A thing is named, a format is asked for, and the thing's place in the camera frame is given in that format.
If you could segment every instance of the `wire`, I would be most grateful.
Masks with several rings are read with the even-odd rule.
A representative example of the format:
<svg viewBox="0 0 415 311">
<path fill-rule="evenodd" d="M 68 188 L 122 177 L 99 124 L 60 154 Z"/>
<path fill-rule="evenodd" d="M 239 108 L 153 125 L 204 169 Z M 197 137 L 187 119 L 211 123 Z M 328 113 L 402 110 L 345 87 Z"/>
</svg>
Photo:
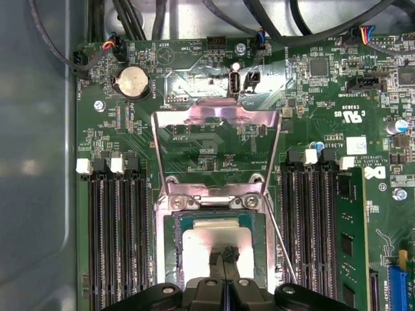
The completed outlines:
<svg viewBox="0 0 415 311">
<path fill-rule="evenodd" d="M 205 5 L 205 7 L 217 18 L 220 18 L 221 20 L 227 22 L 229 25 L 233 26 L 237 30 L 245 32 L 246 34 L 249 34 L 251 36 L 256 36 L 256 30 L 245 27 L 236 20 L 232 19 L 229 15 L 226 15 L 220 8 L 216 6 L 215 3 L 213 3 L 212 0 L 202 0 L 202 2 Z"/>
<path fill-rule="evenodd" d="M 119 20 L 123 24 L 126 37 L 129 40 L 135 40 L 136 37 L 134 36 L 134 32 L 132 30 L 132 26 L 130 24 L 130 20 L 128 19 L 127 13 L 124 11 L 123 6 L 121 5 L 121 0 L 112 0 L 114 7 L 118 13 Z"/>
<path fill-rule="evenodd" d="M 146 37 L 145 37 L 143 27 L 141 26 L 141 23 L 138 20 L 136 10 L 135 10 L 134 6 L 131 4 L 131 1 L 130 0 L 121 0 L 121 6 L 124 8 L 125 12 L 128 15 L 128 18 L 130 19 L 134 36 L 138 40 L 147 40 Z"/>
<path fill-rule="evenodd" d="M 58 58 L 62 63 L 66 64 L 70 68 L 76 71 L 89 71 L 92 67 L 96 66 L 99 60 L 106 54 L 106 50 L 103 50 L 103 49 L 99 50 L 96 53 L 95 57 L 92 60 L 90 60 L 87 65 L 77 65 L 74 62 L 71 62 L 59 52 L 59 50 L 54 46 L 53 42 L 48 36 L 45 30 L 45 27 L 43 26 L 42 21 L 40 19 L 38 8 L 36 7 L 36 0 L 29 0 L 29 6 L 30 6 L 30 14 L 32 15 L 33 22 L 43 42 L 45 42 L 49 50 L 51 50 L 52 54 L 55 55 L 56 58 Z"/>
<path fill-rule="evenodd" d="M 154 18 L 151 40 L 161 40 L 163 35 L 164 17 L 167 0 L 156 0 L 156 17 Z"/>
<path fill-rule="evenodd" d="M 373 6 L 371 9 L 362 13 L 361 15 L 341 24 L 332 29 L 328 29 L 317 34 L 310 34 L 308 36 L 293 36 L 287 37 L 282 36 L 277 28 L 274 26 L 270 18 L 268 17 L 267 12 L 263 8 L 260 0 L 243 0 L 246 7 L 255 17 L 256 21 L 268 32 L 270 37 L 277 43 L 280 43 L 287 47 L 298 47 L 302 45 L 309 45 L 322 41 L 332 36 L 336 36 L 341 32 L 347 31 L 350 28 L 361 25 L 365 21 L 372 19 L 374 16 L 378 15 L 388 6 L 390 6 L 395 0 L 383 0 L 377 5 Z"/>
<path fill-rule="evenodd" d="M 304 35 L 308 36 L 312 34 L 310 28 L 305 23 L 303 16 L 300 12 L 300 7 L 298 6 L 298 0 L 290 0 L 290 10 L 292 18 L 294 19 L 295 24 L 298 27 L 298 30 Z"/>
</svg>

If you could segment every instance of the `black cable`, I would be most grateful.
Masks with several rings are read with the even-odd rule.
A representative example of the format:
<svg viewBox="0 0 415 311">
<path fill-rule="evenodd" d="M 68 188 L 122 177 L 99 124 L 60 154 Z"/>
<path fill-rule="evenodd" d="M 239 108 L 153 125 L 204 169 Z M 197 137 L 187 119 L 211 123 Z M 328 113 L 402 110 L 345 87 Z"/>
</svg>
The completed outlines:
<svg viewBox="0 0 415 311">
<path fill-rule="evenodd" d="M 101 0 L 94 1 L 94 29 L 95 29 L 95 40 L 98 42 L 104 41 L 104 12 L 103 3 Z"/>
<path fill-rule="evenodd" d="M 130 0 L 120 0 L 121 6 L 124 8 L 125 12 L 130 19 L 131 26 L 134 32 L 134 36 L 138 38 L 138 40 L 147 40 L 145 37 L 145 33 L 143 27 L 141 26 L 140 21 L 138 20 L 136 10 L 134 6 L 131 4 Z"/>
<path fill-rule="evenodd" d="M 53 55 L 55 55 L 62 63 L 68 65 L 70 68 L 76 71 L 88 71 L 92 67 L 96 66 L 99 60 L 105 55 L 106 51 L 104 49 L 101 49 L 97 52 L 95 57 L 87 65 L 81 66 L 81 65 L 75 64 L 74 62 L 71 62 L 58 51 L 58 49 L 54 46 L 53 42 L 48 36 L 45 30 L 45 27 L 43 26 L 42 21 L 40 19 L 38 8 L 36 7 L 36 0 L 29 0 L 29 6 L 30 6 L 30 14 L 32 15 L 33 22 L 42 40 L 46 43 L 46 45 L 51 50 Z"/>
<path fill-rule="evenodd" d="M 134 32 L 132 30 L 132 26 L 130 24 L 130 20 L 128 19 L 127 13 L 124 11 L 123 6 L 121 5 L 120 0 L 112 0 L 114 7 L 118 13 L 119 20 L 123 24 L 126 37 L 129 40 L 136 40 L 137 38 L 134 36 Z"/>
<path fill-rule="evenodd" d="M 151 40 L 161 40 L 163 35 L 164 17 L 167 0 L 156 0 L 156 17 L 154 18 Z"/>
<path fill-rule="evenodd" d="M 303 19 L 303 16 L 301 15 L 300 7 L 298 6 L 298 0 L 290 0 L 290 10 L 292 18 L 294 19 L 294 22 L 297 25 L 298 30 L 304 36 L 312 34 L 310 28 L 307 26 Z"/>
<path fill-rule="evenodd" d="M 238 23 L 236 20 L 232 19 L 230 16 L 226 15 L 220 8 L 218 8 L 212 0 L 202 0 L 202 2 L 205 5 L 205 7 L 210 12 L 212 12 L 212 14 L 215 15 L 217 18 L 220 18 L 221 20 L 227 22 L 229 25 L 235 27 L 236 29 L 242 32 L 245 32 L 246 34 L 249 34 L 251 36 L 257 35 L 258 30 L 250 29 Z"/>
<path fill-rule="evenodd" d="M 345 32 L 352 27 L 359 26 L 365 21 L 372 19 L 374 16 L 378 15 L 380 12 L 385 10 L 390 6 L 395 0 L 384 0 L 377 5 L 373 6 L 371 9 L 367 10 L 365 13 L 339 25 L 328 29 L 317 34 L 310 34 L 308 36 L 293 36 L 287 37 L 282 36 L 277 28 L 274 26 L 270 18 L 268 17 L 267 12 L 263 8 L 259 0 L 243 0 L 246 7 L 255 17 L 256 21 L 268 32 L 270 37 L 277 43 L 280 43 L 287 47 L 298 47 L 301 45 L 309 45 L 329 37 L 336 36 L 341 32 Z"/>
<path fill-rule="evenodd" d="M 95 42 L 95 27 L 94 27 L 94 2 L 95 0 L 88 0 L 88 42 Z"/>
</svg>

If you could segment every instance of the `cable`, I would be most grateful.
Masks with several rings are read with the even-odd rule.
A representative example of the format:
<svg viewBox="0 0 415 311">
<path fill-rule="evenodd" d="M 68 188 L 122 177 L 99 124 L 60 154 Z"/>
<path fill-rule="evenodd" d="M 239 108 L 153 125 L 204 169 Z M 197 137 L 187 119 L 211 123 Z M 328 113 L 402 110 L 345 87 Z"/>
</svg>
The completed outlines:
<svg viewBox="0 0 415 311">
<path fill-rule="evenodd" d="M 298 30 L 304 35 L 308 36 L 312 34 L 310 28 L 305 23 L 303 16 L 300 12 L 300 7 L 298 6 L 298 0 L 290 0 L 290 10 L 292 18 L 294 19 L 295 24 L 298 27 Z"/>
<path fill-rule="evenodd" d="M 123 6 L 121 5 L 121 0 L 112 0 L 112 3 L 114 4 L 114 7 L 115 7 L 115 9 L 116 9 L 116 11 L 118 13 L 119 20 L 123 24 L 126 37 L 129 40 L 135 40 L 135 39 L 137 39 L 134 36 L 134 32 L 132 30 L 132 26 L 130 24 L 130 20 L 128 19 L 128 16 L 127 16 L 126 12 L 124 11 Z"/>
<path fill-rule="evenodd" d="M 373 6 L 371 9 L 367 10 L 366 12 L 362 13 L 361 15 L 339 25 L 333 27 L 332 29 L 328 29 L 317 34 L 310 34 L 308 36 L 293 36 L 287 37 L 282 36 L 277 28 L 274 26 L 270 18 L 268 17 L 267 12 L 263 8 L 261 2 L 259 0 L 243 0 L 246 7 L 255 17 L 257 22 L 268 32 L 270 37 L 277 43 L 280 43 L 287 47 L 298 47 L 301 45 L 309 45 L 312 43 L 316 43 L 318 41 L 322 41 L 332 36 L 336 36 L 341 32 L 347 31 L 353 26 L 361 25 L 365 21 L 372 19 L 374 16 L 378 15 L 388 6 L 390 6 L 395 0 L 383 0 L 382 2 L 378 3 L 377 5 Z"/>
<path fill-rule="evenodd" d="M 131 4 L 131 1 L 130 0 L 120 0 L 120 1 L 121 1 L 121 6 L 124 8 L 124 11 L 127 13 L 128 18 L 130 19 L 134 36 L 138 40 L 147 40 L 145 37 L 143 27 L 141 26 L 141 23 L 138 20 L 136 10 L 134 6 Z"/>
<path fill-rule="evenodd" d="M 164 17 L 167 0 L 156 0 L 156 17 L 154 18 L 151 40 L 161 40 L 163 35 Z"/>
<path fill-rule="evenodd" d="M 220 18 L 221 20 L 227 22 L 229 25 L 235 27 L 237 30 L 245 32 L 246 34 L 249 34 L 251 36 L 256 36 L 256 30 L 245 27 L 244 25 L 238 23 L 236 20 L 232 19 L 230 16 L 226 15 L 220 8 L 216 6 L 215 3 L 213 3 L 212 0 L 202 0 L 202 2 L 205 5 L 205 7 L 217 18 Z"/>
</svg>

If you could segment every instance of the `black memory slot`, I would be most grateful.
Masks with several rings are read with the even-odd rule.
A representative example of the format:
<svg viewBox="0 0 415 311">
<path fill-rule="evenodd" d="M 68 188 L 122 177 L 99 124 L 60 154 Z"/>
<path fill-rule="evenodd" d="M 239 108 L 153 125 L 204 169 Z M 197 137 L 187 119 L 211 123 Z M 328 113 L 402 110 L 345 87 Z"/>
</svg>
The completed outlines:
<svg viewBox="0 0 415 311">
<path fill-rule="evenodd" d="M 101 275 L 99 273 L 99 184 L 95 177 L 88 180 L 88 231 L 89 231 L 89 303 L 91 311 L 101 309 Z"/>
<path fill-rule="evenodd" d="M 139 180 L 135 174 L 132 174 L 130 180 L 130 221 L 131 221 L 131 273 L 132 273 L 132 293 L 139 292 L 139 276 L 141 275 L 139 267 L 139 223 L 138 223 L 138 210 L 140 208 L 140 194 L 139 194 Z"/>
<path fill-rule="evenodd" d="M 124 288 L 126 291 L 127 297 L 132 295 L 132 243 L 131 243 L 131 188 L 130 188 L 130 181 L 125 179 L 124 180 L 124 195 L 125 195 L 125 206 L 123 209 L 123 222 L 124 222 L 124 242 L 125 242 L 125 254 L 124 254 L 124 267 L 125 267 L 125 275 L 126 275 L 126 282 L 124 284 Z"/>
<path fill-rule="evenodd" d="M 140 181 L 140 196 L 139 196 L 139 208 L 138 210 L 138 222 L 139 222 L 139 269 L 140 269 L 140 289 L 145 290 L 148 288 L 148 256 L 149 256 L 149 237 L 148 237 L 148 196 L 147 196 L 147 181 L 141 179 Z"/>
</svg>

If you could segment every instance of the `chip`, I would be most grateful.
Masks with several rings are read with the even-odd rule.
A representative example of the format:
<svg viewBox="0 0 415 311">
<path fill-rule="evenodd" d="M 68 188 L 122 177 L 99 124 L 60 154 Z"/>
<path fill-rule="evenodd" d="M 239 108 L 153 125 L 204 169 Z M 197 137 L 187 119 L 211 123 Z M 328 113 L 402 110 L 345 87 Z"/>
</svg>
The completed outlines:
<svg viewBox="0 0 415 311">
<path fill-rule="evenodd" d="M 350 257 L 353 256 L 353 239 L 342 233 L 342 251 L 349 255 Z"/>
<path fill-rule="evenodd" d="M 415 85 L 415 66 L 400 67 L 397 70 L 397 81 L 400 86 Z"/>
<path fill-rule="evenodd" d="M 355 292 L 345 284 L 343 284 L 343 300 L 348 306 L 353 308 L 356 306 Z"/>
<path fill-rule="evenodd" d="M 329 64 L 326 58 L 316 58 L 310 60 L 310 75 L 311 76 L 328 76 Z"/>
</svg>

